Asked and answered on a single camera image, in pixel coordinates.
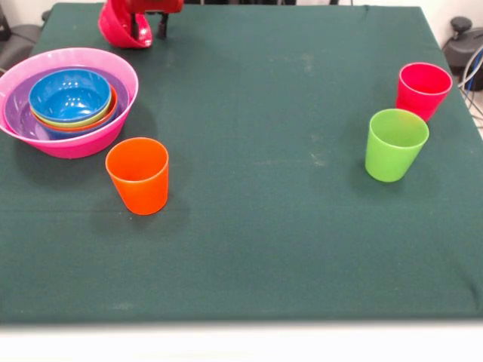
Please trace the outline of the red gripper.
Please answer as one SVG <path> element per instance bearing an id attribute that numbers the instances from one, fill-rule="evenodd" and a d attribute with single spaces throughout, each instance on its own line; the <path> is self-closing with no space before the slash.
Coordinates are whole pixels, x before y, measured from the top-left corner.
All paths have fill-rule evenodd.
<path id="1" fill-rule="evenodd" d="M 158 23 L 157 37 L 166 39 L 169 14 L 181 12 L 183 6 L 184 0 L 127 0 L 124 1 L 123 8 L 128 14 L 131 14 L 131 36 L 133 38 L 138 38 L 139 35 L 136 14 L 160 12 L 161 19 Z"/>

